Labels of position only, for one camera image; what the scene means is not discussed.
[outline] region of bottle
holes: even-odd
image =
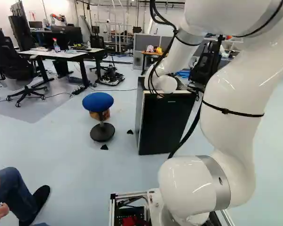
[[[53,38],[53,47],[55,48],[56,53],[61,52],[61,48],[60,48],[60,46],[58,46],[57,39],[55,39],[55,38]]]

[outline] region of black stool base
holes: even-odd
[[[115,133],[115,128],[110,123],[104,123],[103,126],[100,124],[96,125],[90,131],[90,137],[97,142],[105,142],[110,140]]]

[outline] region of black desk leg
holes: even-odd
[[[80,61],[79,63],[80,63],[80,69],[81,69],[81,73],[82,73],[83,84],[85,86],[85,89],[87,89],[89,87],[89,80],[87,78],[85,64],[84,64],[83,60]]]
[[[141,73],[141,75],[143,75],[145,73],[145,61],[146,61],[146,54],[143,54],[143,58],[142,58],[142,73]]]
[[[100,82],[101,74],[100,74],[100,62],[101,58],[95,58],[95,64],[96,64],[96,74],[98,76],[98,79],[95,82]]]
[[[32,86],[32,88],[36,88],[36,87],[38,87],[38,86],[41,86],[41,85],[46,84],[46,83],[49,82],[49,81],[55,80],[54,78],[50,78],[50,79],[48,78],[41,57],[38,57],[38,58],[37,58],[37,62],[38,62],[39,69],[40,69],[40,71],[41,71],[41,75],[42,75],[43,81],[38,82],[37,84],[34,84],[34,85]]]

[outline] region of black cabinet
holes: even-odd
[[[180,142],[196,95],[178,90],[160,98],[138,80],[135,134],[140,155],[171,152]]]

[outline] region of jeans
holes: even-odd
[[[0,170],[0,202],[6,203],[20,221],[30,219],[38,210],[34,197],[14,167]]]

